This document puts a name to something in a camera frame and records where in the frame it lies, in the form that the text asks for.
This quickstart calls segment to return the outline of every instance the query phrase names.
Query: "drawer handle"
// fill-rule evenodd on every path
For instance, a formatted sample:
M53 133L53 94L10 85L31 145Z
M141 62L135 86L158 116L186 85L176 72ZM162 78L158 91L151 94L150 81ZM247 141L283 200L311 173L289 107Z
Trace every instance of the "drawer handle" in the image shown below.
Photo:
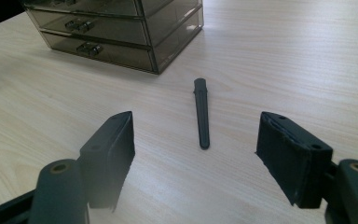
M83 56L94 57L103 51L103 47L99 44L84 43L77 47L76 52Z
M51 0L53 5L59 5L61 3L65 3L67 6L71 6L76 3L76 0Z
M79 19L77 20L73 20L73 21L68 21L65 24L65 28L67 31L78 31L82 34L86 33L87 31L89 31L92 27L94 27L93 23L90 21L81 21Z

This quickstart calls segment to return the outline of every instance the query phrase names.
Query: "plastic drawer unit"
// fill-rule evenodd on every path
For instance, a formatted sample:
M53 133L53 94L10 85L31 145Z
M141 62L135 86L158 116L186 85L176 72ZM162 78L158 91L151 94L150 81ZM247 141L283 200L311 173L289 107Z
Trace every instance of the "plastic drawer unit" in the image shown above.
M52 49L160 74L203 26L202 0L20 0Z

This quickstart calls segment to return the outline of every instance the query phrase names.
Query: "drawer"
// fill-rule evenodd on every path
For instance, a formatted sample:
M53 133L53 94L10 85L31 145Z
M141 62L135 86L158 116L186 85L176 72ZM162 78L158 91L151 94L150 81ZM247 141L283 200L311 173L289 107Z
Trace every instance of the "drawer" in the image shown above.
M174 0L152 16L145 18L147 29L145 22L140 19L119 19L36 9L29 9L27 12L34 19L35 25L45 31L58 31L140 45L149 45L146 37L150 36L150 44L157 45L192 11L200 7L199 0Z
M154 47L159 72L163 71L201 30L203 26L202 8L193 13L173 33Z
M42 36L52 49L73 53L79 56L153 71L147 49L133 49L65 35L42 32Z
M117 16L149 15L172 0L21 0L28 8Z
M146 45L141 20L28 10L40 29Z
M188 19L189 15L201 7L200 0L175 0L147 18L147 28L152 45L157 45L162 38L177 29L182 21Z

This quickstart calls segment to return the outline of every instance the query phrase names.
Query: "wooden table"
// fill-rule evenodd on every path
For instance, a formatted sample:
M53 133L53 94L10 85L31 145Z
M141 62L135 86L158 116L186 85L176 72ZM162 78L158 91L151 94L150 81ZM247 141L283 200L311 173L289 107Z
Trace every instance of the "wooden table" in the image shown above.
M358 1L204 0L204 17L160 76L50 50L25 13L0 23L0 204L131 110L136 156L117 210L91 210L91 223L324 223L325 203L292 207L255 155L259 116L294 120L334 162L358 160Z

